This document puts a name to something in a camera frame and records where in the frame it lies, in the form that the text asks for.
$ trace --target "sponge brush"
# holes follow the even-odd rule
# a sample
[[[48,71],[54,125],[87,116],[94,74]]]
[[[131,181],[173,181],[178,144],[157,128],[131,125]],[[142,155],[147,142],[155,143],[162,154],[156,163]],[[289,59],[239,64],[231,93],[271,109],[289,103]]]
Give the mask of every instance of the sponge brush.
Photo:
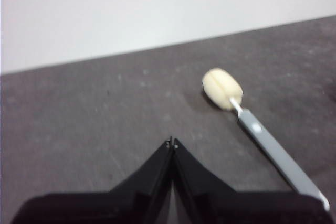
[[[238,82],[220,68],[209,70],[202,79],[204,92],[221,109],[232,110],[230,98],[238,104],[242,103],[243,90]]]

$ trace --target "white button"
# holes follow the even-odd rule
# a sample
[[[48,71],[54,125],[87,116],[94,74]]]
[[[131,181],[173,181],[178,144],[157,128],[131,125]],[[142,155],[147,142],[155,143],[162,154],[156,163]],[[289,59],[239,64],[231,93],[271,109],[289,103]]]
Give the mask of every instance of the white button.
[[[260,133],[260,132],[263,131],[262,128],[260,127],[260,125],[257,124],[257,123],[252,124],[252,129],[253,129],[254,132],[256,132],[256,133]]]

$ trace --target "gray handle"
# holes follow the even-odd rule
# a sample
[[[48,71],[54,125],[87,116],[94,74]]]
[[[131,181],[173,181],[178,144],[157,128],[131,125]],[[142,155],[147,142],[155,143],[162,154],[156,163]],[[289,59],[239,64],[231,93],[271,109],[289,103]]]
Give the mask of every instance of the gray handle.
[[[240,111],[238,118],[291,186],[301,194],[322,200],[324,208],[329,211],[330,206],[325,196],[258,119],[246,109]]]

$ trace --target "dark gray table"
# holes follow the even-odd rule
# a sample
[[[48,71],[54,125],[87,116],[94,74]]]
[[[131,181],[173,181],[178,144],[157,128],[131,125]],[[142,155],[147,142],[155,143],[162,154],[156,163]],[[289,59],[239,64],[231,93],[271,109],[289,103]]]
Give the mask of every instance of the dark gray table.
[[[1,76],[2,223],[36,195],[111,189],[170,135],[237,190],[289,190],[235,115],[204,98],[213,67],[335,218],[336,16]]]

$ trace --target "white wall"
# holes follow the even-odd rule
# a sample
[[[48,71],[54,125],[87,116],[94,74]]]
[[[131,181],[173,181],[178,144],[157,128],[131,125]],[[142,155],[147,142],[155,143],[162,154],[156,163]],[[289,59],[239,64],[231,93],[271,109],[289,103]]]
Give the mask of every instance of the white wall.
[[[2,74],[336,14],[336,0],[1,0]]]

